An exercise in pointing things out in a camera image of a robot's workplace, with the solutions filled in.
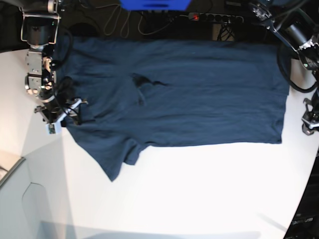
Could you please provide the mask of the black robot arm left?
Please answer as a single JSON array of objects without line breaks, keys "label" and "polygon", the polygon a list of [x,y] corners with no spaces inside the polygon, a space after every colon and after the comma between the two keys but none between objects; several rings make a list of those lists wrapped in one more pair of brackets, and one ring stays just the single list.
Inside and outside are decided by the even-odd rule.
[{"label": "black robot arm left", "polygon": [[[251,0],[249,8],[260,24],[281,40],[277,63],[289,85],[300,93],[314,92],[311,99],[304,99],[306,111],[302,117],[303,133],[312,135],[319,130],[319,25],[302,10],[306,3],[306,0],[291,0],[276,6],[272,0]],[[311,87],[300,88],[285,73],[280,60],[280,52],[285,46],[291,48],[303,67],[312,72],[316,82]]]}]

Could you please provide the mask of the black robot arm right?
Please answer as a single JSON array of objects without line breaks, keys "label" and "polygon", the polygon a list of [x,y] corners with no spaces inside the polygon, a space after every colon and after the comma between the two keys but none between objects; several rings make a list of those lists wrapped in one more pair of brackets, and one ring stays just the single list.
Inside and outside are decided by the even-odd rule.
[{"label": "black robot arm right", "polygon": [[29,45],[25,89],[42,103],[34,111],[47,123],[66,116],[54,92],[56,70],[61,62],[52,58],[63,7],[62,0],[18,1],[23,16],[20,37]]}]

